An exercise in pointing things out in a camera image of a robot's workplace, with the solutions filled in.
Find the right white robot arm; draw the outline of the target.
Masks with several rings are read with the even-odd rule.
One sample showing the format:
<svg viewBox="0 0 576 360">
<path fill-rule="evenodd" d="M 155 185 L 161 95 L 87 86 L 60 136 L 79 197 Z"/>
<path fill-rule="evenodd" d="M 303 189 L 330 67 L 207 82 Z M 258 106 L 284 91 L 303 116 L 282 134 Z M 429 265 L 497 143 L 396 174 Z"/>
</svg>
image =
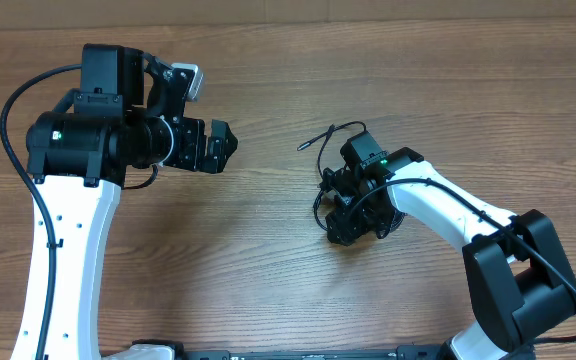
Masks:
<svg viewBox="0 0 576 360">
<path fill-rule="evenodd" d="M 342 168 L 319 171 L 319 193 L 334 202 L 316 220 L 329 242 L 382 239 L 411 216 L 463 258 L 474 323 L 441 345 L 401 346 L 398 358 L 533 359 L 536 345 L 555 341 L 546 332 L 576 315 L 576 277 L 545 214 L 488 204 L 412 149 L 383 150 L 368 131 L 340 154 Z"/>
</svg>

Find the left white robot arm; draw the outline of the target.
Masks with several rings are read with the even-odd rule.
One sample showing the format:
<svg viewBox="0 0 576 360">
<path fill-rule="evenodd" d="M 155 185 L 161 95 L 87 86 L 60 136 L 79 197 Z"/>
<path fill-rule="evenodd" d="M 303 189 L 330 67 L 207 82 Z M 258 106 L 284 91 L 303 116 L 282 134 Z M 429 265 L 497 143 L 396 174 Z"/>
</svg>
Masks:
<svg viewBox="0 0 576 360">
<path fill-rule="evenodd" d="M 203 73 L 130 47 L 88 44 L 78 87 L 42 113 L 15 169 L 34 206 L 16 359 L 97 359 L 109 229 L 128 168 L 217 174 L 238 146 L 229 125 L 184 114 Z"/>
</svg>

